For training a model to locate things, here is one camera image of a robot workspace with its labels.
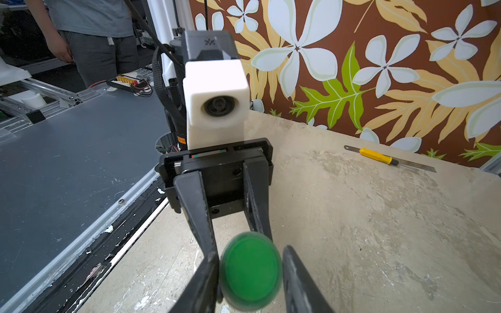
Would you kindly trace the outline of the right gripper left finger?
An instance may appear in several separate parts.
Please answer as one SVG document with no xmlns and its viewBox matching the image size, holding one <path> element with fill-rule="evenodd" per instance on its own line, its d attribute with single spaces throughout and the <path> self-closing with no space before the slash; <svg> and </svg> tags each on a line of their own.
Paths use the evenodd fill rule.
<svg viewBox="0 0 501 313">
<path fill-rule="evenodd" d="M 219 256 L 211 252 L 204 257 L 170 313 L 215 312 L 218 286 Z"/>
</svg>

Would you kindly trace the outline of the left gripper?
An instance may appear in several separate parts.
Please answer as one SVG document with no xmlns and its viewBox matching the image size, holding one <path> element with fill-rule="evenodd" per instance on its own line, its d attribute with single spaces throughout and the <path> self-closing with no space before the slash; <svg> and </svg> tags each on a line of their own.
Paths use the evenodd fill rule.
<svg viewBox="0 0 501 313">
<path fill-rule="evenodd" d="M 184 209 L 204 256 L 219 257 L 211 218 L 243 210 L 250 230 L 273 240 L 269 206 L 272 156 L 270 141 L 260 138 L 160 157 L 155 171 L 164 183 L 163 190 L 176 213 Z"/>
</svg>

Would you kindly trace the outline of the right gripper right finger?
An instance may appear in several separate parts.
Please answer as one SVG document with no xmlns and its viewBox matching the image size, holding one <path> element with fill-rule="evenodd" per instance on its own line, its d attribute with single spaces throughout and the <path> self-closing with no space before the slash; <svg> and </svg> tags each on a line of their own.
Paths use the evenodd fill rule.
<svg viewBox="0 0 501 313">
<path fill-rule="evenodd" d="M 334 313 L 294 248 L 283 250 L 283 285 L 288 313 Z"/>
</svg>

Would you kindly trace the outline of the person in grey shirt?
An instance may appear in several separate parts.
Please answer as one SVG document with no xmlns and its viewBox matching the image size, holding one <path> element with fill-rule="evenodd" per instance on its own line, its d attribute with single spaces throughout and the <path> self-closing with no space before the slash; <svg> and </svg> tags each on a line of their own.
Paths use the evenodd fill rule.
<svg viewBox="0 0 501 313">
<path fill-rule="evenodd" d="M 130 10 L 124 1 L 43 1 L 26 5 L 49 51 L 74 63 L 86 87 L 139 68 Z"/>
</svg>

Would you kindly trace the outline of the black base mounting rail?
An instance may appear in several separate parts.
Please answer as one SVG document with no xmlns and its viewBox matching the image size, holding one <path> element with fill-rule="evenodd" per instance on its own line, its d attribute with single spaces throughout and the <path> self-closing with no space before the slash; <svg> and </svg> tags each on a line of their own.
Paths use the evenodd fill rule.
<svg viewBox="0 0 501 313">
<path fill-rule="evenodd" d="M 165 199 L 161 179 L 154 179 L 108 230 L 100 234 L 76 261 L 50 283 L 25 312 L 77 312 L 113 267 L 112 262 Z"/>
</svg>

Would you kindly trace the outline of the yellow handled metal file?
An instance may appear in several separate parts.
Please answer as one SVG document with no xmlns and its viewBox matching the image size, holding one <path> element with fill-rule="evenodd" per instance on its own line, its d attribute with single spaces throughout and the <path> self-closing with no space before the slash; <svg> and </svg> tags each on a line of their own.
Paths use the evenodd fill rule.
<svg viewBox="0 0 501 313">
<path fill-rule="evenodd" d="M 366 157 L 368 159 L 372 159 L 390 166 L 404 166 L 407 168 L 411 169 L 417 169 L 417 170 L 425 170 L 428 172 L 433 172 L 436 173 L 437 171 L 435 170 L 434 167 L 432 166 L 427 166 L 425 164 L 420 164 L 416 162 L 411 162 L 408 160 L 403 160 L 403 159 L 398 159 L 392 156 L 387 156 L 383 155 L 382 153 L 378 153 L 376 151 L 370 150 L 370 149 L 365 149 L 365 148 L 357 148 L 357 147 L 352 147 L 352 146 L 344 146 L 344 149 L 347 151 L 352 151 L 355 153 L 360 154 L 363 157 Z"/>
</svg>

